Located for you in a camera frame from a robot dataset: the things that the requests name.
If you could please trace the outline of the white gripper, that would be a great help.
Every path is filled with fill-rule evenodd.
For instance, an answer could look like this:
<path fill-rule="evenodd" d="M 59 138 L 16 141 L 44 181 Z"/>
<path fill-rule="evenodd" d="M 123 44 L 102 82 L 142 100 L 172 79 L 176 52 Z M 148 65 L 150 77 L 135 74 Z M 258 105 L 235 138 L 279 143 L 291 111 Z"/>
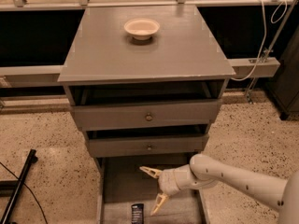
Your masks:
<path fill-rule="evenodd" d="M 141 166 L 140 170 L 147 175 L 158 179 L 160 190 L 155 199 L 150 214 L 156 215 L 160 208 L 168 201 L 169 196 L 176 195 L 182 190 L 188 189 L 191 184 L 191 170 L 189 166 L 181 166 L 179 168 L 159 169 Z"/>

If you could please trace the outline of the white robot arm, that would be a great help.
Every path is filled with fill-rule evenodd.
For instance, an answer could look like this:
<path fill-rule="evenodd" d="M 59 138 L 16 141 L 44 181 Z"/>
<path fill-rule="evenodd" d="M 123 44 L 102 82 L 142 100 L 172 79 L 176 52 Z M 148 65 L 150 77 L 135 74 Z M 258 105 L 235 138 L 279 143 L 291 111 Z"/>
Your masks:
<path fill-rule="evenodd" d="M 178 168 L 141 166 L 140 170 L 157 179 L 162 191 L 157 194 L 153 215 L 180 191 L 212 187 L 220 181 L 276 210 L 278 224 L 299 224 L 299 172 L 285 180 L 230 166 L 204 154 L 192 156 L 188 164 Z"/>

